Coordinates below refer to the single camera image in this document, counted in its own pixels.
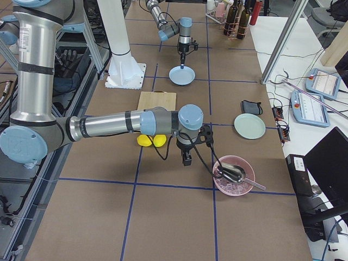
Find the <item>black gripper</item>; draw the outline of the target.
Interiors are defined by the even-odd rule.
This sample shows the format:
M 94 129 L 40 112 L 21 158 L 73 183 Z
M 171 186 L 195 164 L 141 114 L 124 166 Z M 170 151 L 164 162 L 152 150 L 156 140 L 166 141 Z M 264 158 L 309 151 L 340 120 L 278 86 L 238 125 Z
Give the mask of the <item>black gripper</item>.
M 185 66 L 185 57 L 188 55 L 190 51 L 189 43 L 178 43 L 178 53 L 180 54 L 180 67 Z
M 190 150 L 193 148 L 192 145 L 186 145 L 181 143 L 179 140 L 176 141 L 177 147 L 181 151 L 182 163 L 184 166 L 190 166 L 192 162 L 192 157 L 190 154 Z

